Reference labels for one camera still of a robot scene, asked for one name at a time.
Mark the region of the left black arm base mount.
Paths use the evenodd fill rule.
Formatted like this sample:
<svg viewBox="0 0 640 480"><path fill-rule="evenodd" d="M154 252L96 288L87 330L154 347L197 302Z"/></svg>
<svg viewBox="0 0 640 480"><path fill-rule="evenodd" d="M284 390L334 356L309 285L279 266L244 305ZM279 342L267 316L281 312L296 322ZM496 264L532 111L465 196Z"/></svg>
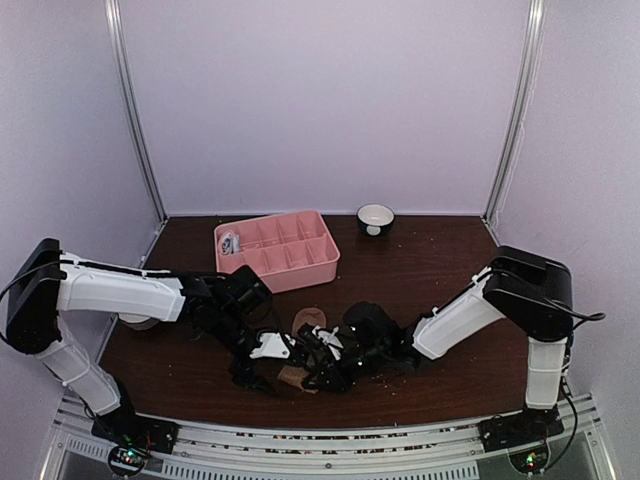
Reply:
<svg viewBox="0 0 640 480"><path fill-rule="evenodd" d="M173 452L179 432L175 422L138 414L86 413L93 422L91 434L114 444L107 454L107 466L119 477L135 476L154 460L155 454Z"/></svg>

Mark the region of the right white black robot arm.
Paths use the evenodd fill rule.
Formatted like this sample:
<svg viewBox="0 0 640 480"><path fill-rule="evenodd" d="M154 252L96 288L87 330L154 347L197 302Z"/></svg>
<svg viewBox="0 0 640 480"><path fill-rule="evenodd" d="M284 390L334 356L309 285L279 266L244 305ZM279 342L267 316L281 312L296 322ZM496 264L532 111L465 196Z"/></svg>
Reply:
<svg viewBox="0 0 640 480"><path fill-rule="evenodd" d="M414 372L496 321L507 319L527 336L525 410L513 419L519 440L535 440L551 424L574 331L605 313L573 308L572 277L560 262L509 246L454 298L402 328L377 304L358 302L343 316L351 345L341 346L323 330L300 328L314 365L304 387L345 392L357 374L386 366Z"/></svg>

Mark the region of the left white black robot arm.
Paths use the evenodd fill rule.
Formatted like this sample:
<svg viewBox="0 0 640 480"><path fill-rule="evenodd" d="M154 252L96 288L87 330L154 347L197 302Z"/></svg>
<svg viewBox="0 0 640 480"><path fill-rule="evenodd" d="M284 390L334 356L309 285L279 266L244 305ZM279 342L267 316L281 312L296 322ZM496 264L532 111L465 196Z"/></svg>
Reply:
<svg viewBox="0 0 640 480"><path fill-rule="evenodd" d="M272 294L248 266L209 274L135 269L83 259L46 238L1 295L8 301L2 340L38 358L84 401L96 423L123 444L143 436L143 421L123 383L89 358L61 313L105 312L138 329L186 323L212 335L231 353L236 384L265 392L271 386L255 374L255 361L290 359L298 345L281 330L258 334L249 326L248 316L270 306Z"/></svg>

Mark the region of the tan brown sock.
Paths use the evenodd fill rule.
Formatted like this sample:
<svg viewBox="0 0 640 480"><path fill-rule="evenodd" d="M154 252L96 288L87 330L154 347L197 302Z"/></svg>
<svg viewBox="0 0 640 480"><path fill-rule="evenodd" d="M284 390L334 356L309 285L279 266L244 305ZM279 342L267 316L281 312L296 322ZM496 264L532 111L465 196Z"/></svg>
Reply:
<svg viewBox="0 0 640 480"><path fill-rule="evenodd" d="M307 307L299 310L293 320L291 333L296 336L304 325L311 327L325 327L327 319L325 313L317 307ZM308 376L308 372L303 367L285 365L281 368L277 379L302 392L315 394L316 390L303 386L303 381Z"/></svg>

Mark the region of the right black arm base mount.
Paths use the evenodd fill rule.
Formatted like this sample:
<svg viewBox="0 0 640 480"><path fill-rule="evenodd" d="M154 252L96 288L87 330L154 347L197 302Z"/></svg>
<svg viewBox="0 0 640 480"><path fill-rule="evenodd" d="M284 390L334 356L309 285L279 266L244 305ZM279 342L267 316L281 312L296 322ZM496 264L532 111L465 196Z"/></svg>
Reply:
<svg viewBox="0 0 640 480"><path fill-rule="evenodd" d="M506 452L511 466L521 474L541 474L550 463L549 439L564 432L555 414L498 415L478 424L485 453Z"/></svg>

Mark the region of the pink patterned sock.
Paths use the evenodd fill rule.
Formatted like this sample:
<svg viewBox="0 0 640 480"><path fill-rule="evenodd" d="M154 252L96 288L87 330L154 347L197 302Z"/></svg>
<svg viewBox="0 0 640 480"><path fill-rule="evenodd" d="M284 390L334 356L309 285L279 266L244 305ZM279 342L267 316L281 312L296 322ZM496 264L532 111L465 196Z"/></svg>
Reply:
<svg viewBox="0 0 640 480"><path fill-rule="evenodd" d="M225 231L218 240L218 253L229 256L241 252L240 235L232 230Z"/></svg>

